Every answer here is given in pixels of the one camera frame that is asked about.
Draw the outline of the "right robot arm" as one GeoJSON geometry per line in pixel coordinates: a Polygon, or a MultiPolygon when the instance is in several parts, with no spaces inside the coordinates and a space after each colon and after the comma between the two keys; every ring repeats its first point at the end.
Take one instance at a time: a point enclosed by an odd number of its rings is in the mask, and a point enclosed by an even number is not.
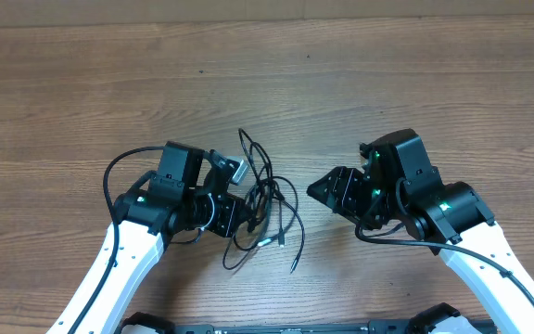
{"type": "Polygon", "coordinates": [[[428,248],[470,288],[503,333],[534,333],[534,280],[493,211],[467,183],[444,184],[421,137],[402,129],[360,145],[361,169],[338,166],[307,194],[366,243],[428,248]]]}

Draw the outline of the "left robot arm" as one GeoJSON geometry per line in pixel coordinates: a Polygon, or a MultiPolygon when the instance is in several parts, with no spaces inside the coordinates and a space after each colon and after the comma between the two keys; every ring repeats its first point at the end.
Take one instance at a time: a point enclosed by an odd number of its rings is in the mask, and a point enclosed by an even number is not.
{"type": "Polygon", "coordinates": [[[228,191],[244,180],[244,159],[176,142],[159,150],[157,169],[106,200],[111,223],[100,251],[50,332],[114,332],[175,235],[210,231],[229,238],[249,218],[245,202],[228,191]]]}

